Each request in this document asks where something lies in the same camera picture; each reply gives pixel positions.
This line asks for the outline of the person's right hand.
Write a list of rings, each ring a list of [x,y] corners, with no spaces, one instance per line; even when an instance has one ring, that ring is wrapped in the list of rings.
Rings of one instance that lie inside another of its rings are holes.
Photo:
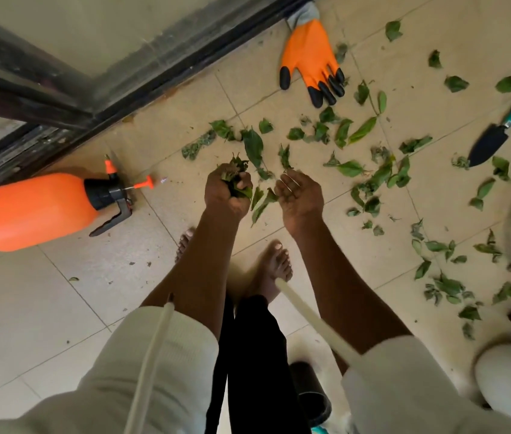
[[[296,238],[309,226],[316,226],[322,220],[324,197],[320,185],[310,178],[308,200],[279,200],[283,223],[290,235]]]

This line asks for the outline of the person's left hand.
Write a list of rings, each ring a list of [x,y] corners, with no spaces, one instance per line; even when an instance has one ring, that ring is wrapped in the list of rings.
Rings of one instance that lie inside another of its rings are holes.
[[[227,174],[240,178],[237,184],[239,189],[252,189],[251,175],[248,172],[239,172],[237,166],[223,163],[211,171],[207,177],[204,195],[205,211],[223,216],[233,215],[237,220],[241,220],[247,215],[251,202],[246,197],[231,195],[227,182],[222,180],[222,176]]]

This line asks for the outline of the bunch of green leaves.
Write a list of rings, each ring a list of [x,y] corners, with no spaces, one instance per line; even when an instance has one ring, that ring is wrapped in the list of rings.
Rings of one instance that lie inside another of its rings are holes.
[[[252,199],[252,188],[239,188],[238,183],[242,180],[241,173],[247,171],[249,160],[242,160],[239,156],[234,156],[230,160],[230,169],[222,172],[221,180],[227,185],[231,197]]]

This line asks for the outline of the person's right forearm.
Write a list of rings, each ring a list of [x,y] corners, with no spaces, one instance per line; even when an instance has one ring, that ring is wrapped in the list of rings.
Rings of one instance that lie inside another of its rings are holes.
[[[320,317],[358,353],[412,336],[393,310],[360,277],[321,220],[288,230],[308,273]]]

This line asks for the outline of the person's left forearm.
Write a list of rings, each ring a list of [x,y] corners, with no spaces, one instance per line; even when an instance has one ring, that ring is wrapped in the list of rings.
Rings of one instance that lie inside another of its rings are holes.
[[[206,208],[185,251],[141,307],[162,307],[172,294],[175,310],[207,327],[218,340],[240,221],[241,217],[226,206]]]

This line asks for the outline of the scattered green leaves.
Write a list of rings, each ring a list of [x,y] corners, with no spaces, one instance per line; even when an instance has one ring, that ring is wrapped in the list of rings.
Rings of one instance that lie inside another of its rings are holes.
[[[235,136],[233,128],[226,123],[225,120],[217,120],[211,122],[211,130],[201,136],[196,142],[189,143],[181,149],[183,157],[187,160],[195,160],[200,149],[204,146],[211,144],[213,139],[218,136],[229,141],[240,141],[243,143],[247,160],[252,163],[256,168],[261,180],[266,181],[272,179],[274,175],[268,171],[263,165],[262,153],[264,151],[264,144],[261,134],[266,134],[273,130],[272,124],[263,119],[259,124],[260,133],[249,128],[240,131],[240,138]],[[257,188],[255,195],[252,196],[252,224],[255,224],[261,216],[265,208],[278,200],[272,190],[268,190],[265,194],[261,189]]]

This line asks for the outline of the person's left foot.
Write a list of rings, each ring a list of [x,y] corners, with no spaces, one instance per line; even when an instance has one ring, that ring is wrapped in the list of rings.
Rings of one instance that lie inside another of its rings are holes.
[[[194,233],[195,233],[195,228],[190,227],[184,233],[181,234],[181,236],[179,238],[179,244],[177,246],[175,263],[177,263],[182,258],[182,255],[187,250],[187,247],[188,247]]]

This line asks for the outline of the person's foot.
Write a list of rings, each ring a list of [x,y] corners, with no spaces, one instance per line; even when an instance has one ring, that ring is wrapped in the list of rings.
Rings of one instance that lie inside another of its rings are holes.
[[[279,296],[276,279],[289,282],[293,277],[293,267],[287,248],[280,240],[273,240],[259,258],[255,273],[239,295],[239,301],[261,296],[270,304]]]
[[[187,247],[188,247],[194,233],[195,233],[195,228],[190,227],[184,233],[181,234],[181,236],[179,238],[179,244],[177,246],[175,263],[177,263],[182,258],[182,255],[187,250]]]

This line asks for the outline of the person's right foot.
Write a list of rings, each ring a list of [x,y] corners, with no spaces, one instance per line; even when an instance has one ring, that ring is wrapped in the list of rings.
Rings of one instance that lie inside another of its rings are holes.
[[[273,240],[259,258],[255,273],[239,295],[239,301],[261,296],[270,304],[279,296],[276,279],[289,282],[293,277],[293,267],[287,248],[280,240]]]

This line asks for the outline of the orange garden glove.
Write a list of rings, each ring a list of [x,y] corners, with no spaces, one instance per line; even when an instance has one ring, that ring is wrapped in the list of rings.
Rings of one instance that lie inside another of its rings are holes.
[[[294,71],[298,71],[315,108],[334,106],[345,95],[345,76],[315,2],[305,3],[287,18],[287,23],[291,34],[281,56],[281,90],[289,89]]]

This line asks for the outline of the orange pressure spray bottle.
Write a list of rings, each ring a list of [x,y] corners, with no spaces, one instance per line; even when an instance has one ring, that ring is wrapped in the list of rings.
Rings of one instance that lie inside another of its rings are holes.
[[[14,252],[77,233],[109,206],[118,213],[95,228],[90,237],[107,233],[131,217],[131,189],[154,188],[145,181],[126,185],[112,160],[105,158],[107,178],[81,178],[56,172],[0,186],[0,252]]]

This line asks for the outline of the person's black trousers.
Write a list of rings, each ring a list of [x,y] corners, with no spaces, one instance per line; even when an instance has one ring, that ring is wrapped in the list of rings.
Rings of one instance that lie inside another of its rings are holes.
[[[228,390],[232,434],[312,434],[287,360],[286,338],[264,296],[226,295],[205,434],[216,434]]]

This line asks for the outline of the black plastic pot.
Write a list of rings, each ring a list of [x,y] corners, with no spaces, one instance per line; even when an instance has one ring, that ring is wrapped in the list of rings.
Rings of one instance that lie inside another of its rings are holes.
[[[311,364],[298,361],[289,370],[299,402],[311,428],[317,428],[332,415],[332,403]]]

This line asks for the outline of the person's white left sleeve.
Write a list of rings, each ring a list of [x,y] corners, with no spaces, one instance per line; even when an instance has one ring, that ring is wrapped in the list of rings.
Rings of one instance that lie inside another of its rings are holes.
[[[113,331],[76,390],[42,400],[0,434],[122,434],[162,307],[141,307]],[[204,434],[218,355],[214,334],[175,312],[159,351],[144,434]]]

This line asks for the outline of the person's white sleeve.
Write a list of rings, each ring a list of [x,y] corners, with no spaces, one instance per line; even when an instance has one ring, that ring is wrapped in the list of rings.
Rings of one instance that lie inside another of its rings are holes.
[[[413,336],[376,345],[341,384],[358,434],[511,434],[511,418],[460,396]]]
[[[141,307],[113,331],[76,390],[42,400],[0,434],[122,434],[162,307]],[[204,434],[218,355],[214,334],[175,312],[159,351],[144,434]]]

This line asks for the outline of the person's white right sleeve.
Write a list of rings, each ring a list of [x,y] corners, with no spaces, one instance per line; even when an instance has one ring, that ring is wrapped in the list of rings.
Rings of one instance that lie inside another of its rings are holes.
[[[413,336],[376,345],[341,384],[358,434],[511,434],[511,418],[460,396]]]

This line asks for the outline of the dark metal door frame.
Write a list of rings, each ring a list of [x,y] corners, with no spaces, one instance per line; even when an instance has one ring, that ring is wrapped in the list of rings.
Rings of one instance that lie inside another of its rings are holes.
[[[27,178],[311,0],[0,0],[0,184]]]

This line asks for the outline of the teal handled black trowel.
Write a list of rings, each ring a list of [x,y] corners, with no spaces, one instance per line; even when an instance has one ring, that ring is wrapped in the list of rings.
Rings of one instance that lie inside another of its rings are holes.
[[[477,139],[468,155],[469,167],[476,167],[491,159],[509,138],[511,109],[500,124],[491,124]]]

